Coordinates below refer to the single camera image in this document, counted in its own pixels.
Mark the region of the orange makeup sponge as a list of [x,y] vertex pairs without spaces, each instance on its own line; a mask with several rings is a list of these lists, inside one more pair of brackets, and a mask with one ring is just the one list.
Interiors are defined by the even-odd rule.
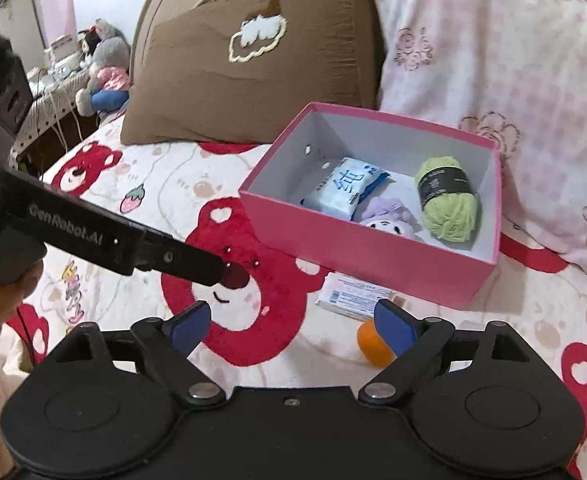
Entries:
[[356,333],[359,350],[365,358],[378,368],[385,368],[393,362],[395,354],[378,334],[374,320],[363,322]]

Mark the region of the white tissue pack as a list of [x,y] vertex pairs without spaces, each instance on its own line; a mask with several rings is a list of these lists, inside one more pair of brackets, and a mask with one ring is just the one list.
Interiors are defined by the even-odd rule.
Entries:
[[325,277],[315,304],[336,314],[367,321],[374,317],[376,304],[381,299],[392,299],[392,289],[331,272]]

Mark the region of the purple plush toy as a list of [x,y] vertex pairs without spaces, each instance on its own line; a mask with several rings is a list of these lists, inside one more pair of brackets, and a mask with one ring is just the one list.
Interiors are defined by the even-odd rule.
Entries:
[[420,230],[411,211],[399,198],[373,197],[356,209],[354,220],[362,226],[413,240]]

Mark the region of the blue wet wipes pack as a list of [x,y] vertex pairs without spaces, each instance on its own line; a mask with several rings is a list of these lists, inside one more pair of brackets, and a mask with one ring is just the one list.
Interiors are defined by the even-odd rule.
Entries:
[[351,221],[375,188],[390,177],[388,171],[352,157],[343,157],[330,174],[301,200],[301,205],[341,220]]

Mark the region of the bedside table with cloth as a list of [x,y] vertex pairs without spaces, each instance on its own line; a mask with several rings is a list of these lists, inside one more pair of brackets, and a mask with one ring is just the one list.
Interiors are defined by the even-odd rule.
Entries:
[[34,99],[10,152],[10,162],[34,177],[41,177],[55,162],[93,134],[99,126],[96,116],[83,117],[75,106],[75,95],[88,83],[88,70],[79,70],[62,81],[50,80],[40,72]]

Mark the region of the bear print blanket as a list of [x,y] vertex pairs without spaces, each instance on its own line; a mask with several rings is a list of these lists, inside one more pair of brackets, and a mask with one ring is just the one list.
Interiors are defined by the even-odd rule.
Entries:
[[[223,388],[350,385],[374,374],[359,350],[353,318],[316,306],[328,271],[263,245],[239,200],[239,186],[263,146],[173,142],[126,146],[122,122],[99,128],[45,174],[45,181],[127,219],[190,244],[229,244],[249,283],[191,286],[156,272],[129,278],[51,249],[34,294],[0,333],[0,409],[33,361],[82,322],[121,330],[206,301],[213,325],[192,362]],[[496,268],[465,310],[394,292],[412,314],[441,316],[466,330],[503,320],[528,341],[578,398],[585,435],[571,472],[587,479],[587,275],[503,225]],[[0,477],[12,466],[0,437]]]

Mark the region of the green yarn ball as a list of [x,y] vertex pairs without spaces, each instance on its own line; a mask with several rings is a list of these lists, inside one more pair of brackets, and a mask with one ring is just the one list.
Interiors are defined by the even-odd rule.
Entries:
[[438,240],[466,244],[476,232],[478,199],[455,157],[432,157],[414,178],[423,226]]

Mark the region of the grey plush doll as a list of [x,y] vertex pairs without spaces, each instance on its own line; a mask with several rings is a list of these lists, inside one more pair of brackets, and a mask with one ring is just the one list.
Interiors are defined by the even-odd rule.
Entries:
[[108,21],[98,18],[84,37],[97,37],[95,49],[89,50],[88,83],[76,92],[75,104],[83,117],[119,112],[130,99],[130,46],[122,32]]

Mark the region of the pink cardboard box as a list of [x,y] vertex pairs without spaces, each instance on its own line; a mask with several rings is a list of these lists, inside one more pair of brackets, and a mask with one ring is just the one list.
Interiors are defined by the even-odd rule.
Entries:
[[[382,195],[415,217],[415,175],[432,157],[452,156],[476,193],[479,220],[468,244],[420,231],[383,233],[310,210],[302,200],[345,156],[389,172]],[[414,118],[326,103],[301,110],[239,188],[255,235],[265,245],[366,282],[464,309],[495,269],[502,232],[499,147],[476,134]]]

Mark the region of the brown pillow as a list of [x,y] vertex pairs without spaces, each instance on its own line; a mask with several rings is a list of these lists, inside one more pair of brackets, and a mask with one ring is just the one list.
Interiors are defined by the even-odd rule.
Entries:
[[373,108],[374,0],[212,0],[156,24],[121,140],[269,144],[307,104]]

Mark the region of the pink floral pillow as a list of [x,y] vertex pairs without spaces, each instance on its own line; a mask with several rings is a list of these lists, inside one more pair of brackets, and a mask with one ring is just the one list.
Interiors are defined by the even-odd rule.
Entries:
[[587,2],[375,1],[380,110],[496,142],[504,216],[587,273]]

